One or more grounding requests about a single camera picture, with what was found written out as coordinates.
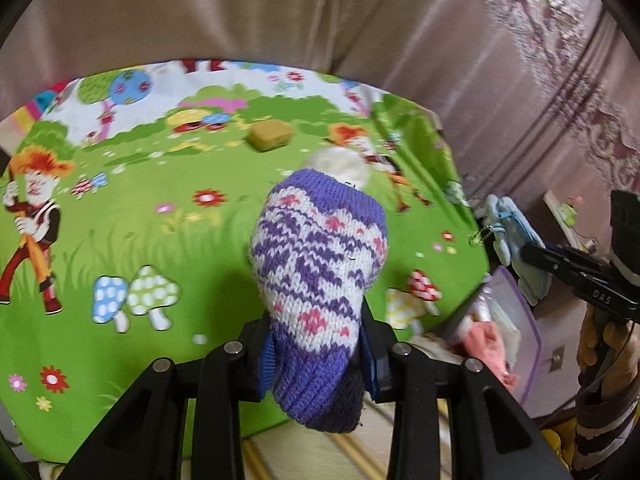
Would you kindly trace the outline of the purple white knitted hat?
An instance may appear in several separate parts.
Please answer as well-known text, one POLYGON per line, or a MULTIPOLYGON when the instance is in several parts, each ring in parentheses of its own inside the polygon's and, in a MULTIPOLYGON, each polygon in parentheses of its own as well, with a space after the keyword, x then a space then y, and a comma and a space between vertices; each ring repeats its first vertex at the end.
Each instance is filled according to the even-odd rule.
POLYGON ((385 211, 368 194, 310 168, 269 192, 250 262, 270 317, 271 393, 310 429, 358 426, 364 382, 352 359, 364 295, 386 257, 385 211))

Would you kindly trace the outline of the green cartoon play mat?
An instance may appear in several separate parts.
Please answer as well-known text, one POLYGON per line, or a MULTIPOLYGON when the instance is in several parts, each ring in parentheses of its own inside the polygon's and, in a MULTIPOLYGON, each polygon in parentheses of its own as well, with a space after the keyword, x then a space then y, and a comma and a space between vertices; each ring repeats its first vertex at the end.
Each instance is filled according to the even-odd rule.
POLYGON ((368 292, 402 338, 448 318, 486 252, 451 150, 400 96, 301 68, 171 61, 63 81, 1 121, 1 401, 65 463, 153 360, 205 356, 257 318, 250 236, 314 152, 370 169, 387 257, 368 292), (250 125, 287 122, 258 152, 250 125))

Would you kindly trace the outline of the white plush toy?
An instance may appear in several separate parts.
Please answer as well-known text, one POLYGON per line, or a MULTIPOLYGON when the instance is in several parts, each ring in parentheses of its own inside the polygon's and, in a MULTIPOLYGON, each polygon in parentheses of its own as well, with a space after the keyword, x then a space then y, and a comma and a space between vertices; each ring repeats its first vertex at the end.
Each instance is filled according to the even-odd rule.
POLYGON ((360 154, 341 146, 330 146, 314 152, 306 158, 302 168, 327 174, 359 191, 366 187, 370 179, 369 166, 360 154))

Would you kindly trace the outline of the light blue fleece pouch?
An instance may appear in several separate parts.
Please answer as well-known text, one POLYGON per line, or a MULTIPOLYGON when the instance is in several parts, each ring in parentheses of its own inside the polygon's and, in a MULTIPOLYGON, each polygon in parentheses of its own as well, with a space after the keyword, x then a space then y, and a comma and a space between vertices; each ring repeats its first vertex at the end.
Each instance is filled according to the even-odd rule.
POLYGON ((544 248, 544 242, 511 197, 488 195, 485 211, 485 226, 495 235, 494 249, 501 264, 512 268, 518 277, 518 288, 527 302, 535 307, 548 295, 552 276, 526 263, 522 250, 528 244, 544 248))

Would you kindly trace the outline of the beige satin sofa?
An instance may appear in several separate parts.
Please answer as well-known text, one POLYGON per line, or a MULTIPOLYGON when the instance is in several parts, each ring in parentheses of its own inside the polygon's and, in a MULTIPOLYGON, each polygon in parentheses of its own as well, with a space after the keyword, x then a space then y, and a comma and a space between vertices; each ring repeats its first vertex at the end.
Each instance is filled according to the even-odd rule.
POLYGON ((434 110, 474 204, 578 201, 600 252, 639 187, 639 60, 602 0, 1 0, 1 110, 63 79, 173 58, 311 68, 434 110))

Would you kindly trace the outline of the striped beige rug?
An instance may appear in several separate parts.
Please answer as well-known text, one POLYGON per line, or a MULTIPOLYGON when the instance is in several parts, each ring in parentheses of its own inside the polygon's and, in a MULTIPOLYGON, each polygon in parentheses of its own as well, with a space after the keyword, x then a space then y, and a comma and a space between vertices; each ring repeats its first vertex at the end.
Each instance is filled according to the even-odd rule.
POLYGON ((392 448, 395 405, 364 400, 350 434, 322 434, 284 424, 242 442, 249 479, 384 479, 392 448))

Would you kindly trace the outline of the yellow sponge block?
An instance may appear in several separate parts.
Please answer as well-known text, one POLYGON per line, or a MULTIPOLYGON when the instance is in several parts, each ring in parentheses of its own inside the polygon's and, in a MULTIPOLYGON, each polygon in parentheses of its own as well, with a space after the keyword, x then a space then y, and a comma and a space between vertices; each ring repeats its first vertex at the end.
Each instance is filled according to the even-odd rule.
POLYGON ((293 127, 287 122, 267 119, 251 124, 246 140, 258 152, 268 152, 288 144, 293 132, 293 127))

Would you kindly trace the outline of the clear purple storage bin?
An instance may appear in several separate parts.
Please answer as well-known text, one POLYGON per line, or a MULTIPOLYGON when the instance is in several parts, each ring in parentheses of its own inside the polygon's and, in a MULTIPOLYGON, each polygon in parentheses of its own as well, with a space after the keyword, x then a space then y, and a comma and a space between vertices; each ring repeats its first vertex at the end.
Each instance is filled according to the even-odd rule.
POLYGON ((529 304, 511 273, 498 266, 435 332, 457 344, 473 323, 493 322, 502 341, 506 371, 515 377, 512 396, 524 404, 532 392, 541 357, 541 338, 529 304))

